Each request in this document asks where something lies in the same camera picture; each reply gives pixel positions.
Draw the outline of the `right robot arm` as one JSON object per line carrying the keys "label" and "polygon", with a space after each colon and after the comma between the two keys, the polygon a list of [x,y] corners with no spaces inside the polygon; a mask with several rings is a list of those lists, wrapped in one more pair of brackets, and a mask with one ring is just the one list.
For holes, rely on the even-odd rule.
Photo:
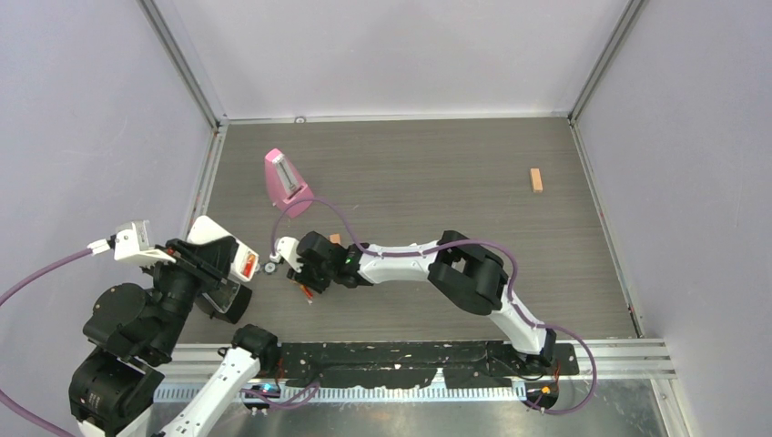
{"label": "right robot arm", "polygon": [[529,372],[543,373],[555,363],[554,329],[517,297],[514,276],[506,273],[503,259],[457,231],[402,247],[343,247],[312,231],[302,239],[278,239],[274,257],[288,264],[289,279],[318,293],[332,283],[349,289],[395,281],[430,283],[460,310],[489,318]]}

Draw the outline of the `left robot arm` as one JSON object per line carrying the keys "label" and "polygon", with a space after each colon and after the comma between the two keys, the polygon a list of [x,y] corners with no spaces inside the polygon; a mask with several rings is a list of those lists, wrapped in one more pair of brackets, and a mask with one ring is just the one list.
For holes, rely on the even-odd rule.
{"label": "left robot arm", "polygon": [[[239,252],[224,236],[205,243],[171,239],[149,245],[129,229],[108,240],[114,258],[139,266],[149,289],[122,283],[104,291],[83,332],[95,349],[76,369],[68,389],[71,412],[85,436],[137,436],[149,430],[154,394],[164,380],[158,366],[172,352],[195,300],[221,288]],[[244,388],[279,365],[277,337],[247,324],[236,330],[216,372],[158,436],[206,436]]]}

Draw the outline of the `white remote control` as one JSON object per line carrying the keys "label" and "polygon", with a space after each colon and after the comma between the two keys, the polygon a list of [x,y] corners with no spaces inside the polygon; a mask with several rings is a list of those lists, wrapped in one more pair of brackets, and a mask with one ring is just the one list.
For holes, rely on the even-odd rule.
{"label": "white remote control", "polygon": [[194,220],[186,242],[231,279],[250,282],[259,270],[258,252],[206,215]]}

